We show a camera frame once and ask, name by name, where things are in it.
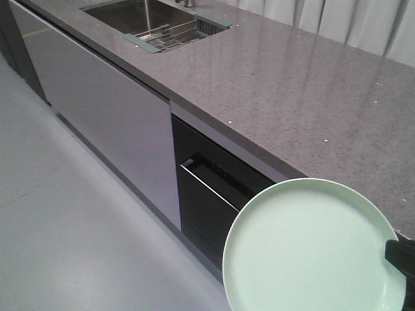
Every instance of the sink basin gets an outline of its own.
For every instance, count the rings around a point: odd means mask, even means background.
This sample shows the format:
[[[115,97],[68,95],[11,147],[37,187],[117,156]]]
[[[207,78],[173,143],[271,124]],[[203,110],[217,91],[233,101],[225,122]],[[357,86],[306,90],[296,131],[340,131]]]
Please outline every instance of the sink basin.
[[[169,51],[231,26],[227,21],[160,0],[110,1],[83,11],[149,52]]]

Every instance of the gray speckled countertop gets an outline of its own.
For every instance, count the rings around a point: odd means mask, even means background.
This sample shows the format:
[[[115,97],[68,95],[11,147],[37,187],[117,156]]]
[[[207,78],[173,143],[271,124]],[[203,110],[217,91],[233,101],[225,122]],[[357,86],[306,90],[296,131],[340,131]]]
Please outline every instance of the gray speckled countertop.
[[[197,1],[233,27],[151,54],[79,10],[103,0],[22,0],[282,173],[350,186],[414,238],[415,69]]]

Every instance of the dish rack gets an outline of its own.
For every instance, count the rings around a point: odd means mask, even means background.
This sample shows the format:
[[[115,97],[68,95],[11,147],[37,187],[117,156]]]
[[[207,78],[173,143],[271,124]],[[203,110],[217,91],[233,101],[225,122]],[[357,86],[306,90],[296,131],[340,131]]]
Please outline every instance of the dish rack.
[[[140,32],[125,34],[124,38],[148,52],[167,52],[230,28],[231,23],[219,21],[207,14],[197,13],[195,19],[179,25],[160,25]]]

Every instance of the dishwasher door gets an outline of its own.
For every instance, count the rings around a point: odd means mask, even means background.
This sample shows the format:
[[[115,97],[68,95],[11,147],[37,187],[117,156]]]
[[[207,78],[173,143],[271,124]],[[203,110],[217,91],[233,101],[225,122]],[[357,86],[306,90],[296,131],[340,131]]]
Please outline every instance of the dishwasher door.
[[[172,127],[182,233],[221,269],[233,220],[275,183],[175,116]]]

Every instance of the floor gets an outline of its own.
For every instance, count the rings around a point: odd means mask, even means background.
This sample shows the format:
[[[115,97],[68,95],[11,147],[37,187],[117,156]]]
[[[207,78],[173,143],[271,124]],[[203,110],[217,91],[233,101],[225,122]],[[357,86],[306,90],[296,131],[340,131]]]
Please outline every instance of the floor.
[[[220,282],[0,54],[0,310],[229,310]]]

